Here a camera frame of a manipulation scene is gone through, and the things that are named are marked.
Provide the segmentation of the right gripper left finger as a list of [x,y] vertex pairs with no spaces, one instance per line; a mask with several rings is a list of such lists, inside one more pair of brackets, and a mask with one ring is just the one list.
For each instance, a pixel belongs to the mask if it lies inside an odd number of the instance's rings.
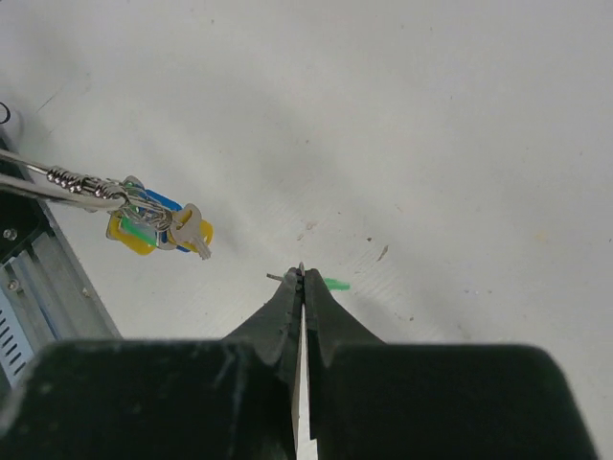
[[68,340],[1,408],[5,459],[293,459],[304,275],[218,340]]

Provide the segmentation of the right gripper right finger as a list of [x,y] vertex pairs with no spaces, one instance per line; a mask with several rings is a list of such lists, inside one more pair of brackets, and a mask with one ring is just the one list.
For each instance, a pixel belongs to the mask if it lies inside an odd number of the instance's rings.
[[563,373],[527,345],[389,344],[304,276],[310,436],[322,459],[594,459]]

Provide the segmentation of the large keyring with keys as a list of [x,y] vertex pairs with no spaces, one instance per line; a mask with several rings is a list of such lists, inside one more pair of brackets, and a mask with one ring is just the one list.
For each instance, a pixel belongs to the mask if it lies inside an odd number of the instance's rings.
[[22,166],[45,177],[52,186],[1,175],[1,190],[14,195],[45,200],[110,215],[106,237],[146,256],[154,250],[193,252],[202,260],[211,258],[213,225],[192,203],[180,205],[146,188],[136,177],[119,181],[72,172],[59,166],[31,162],[1,151],[3,161]]

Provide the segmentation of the green key tag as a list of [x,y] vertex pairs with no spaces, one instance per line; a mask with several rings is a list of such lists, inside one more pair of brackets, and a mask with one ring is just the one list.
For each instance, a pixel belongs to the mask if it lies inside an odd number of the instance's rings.
[[312,288],[321,288],[328,292],[349,291],[349,282],[324,276],[316,268],[308,268],[303,262],[289,268],[284,274],[266,273],[265,278],[275,281],[280,288],[291,292],[301,292]]

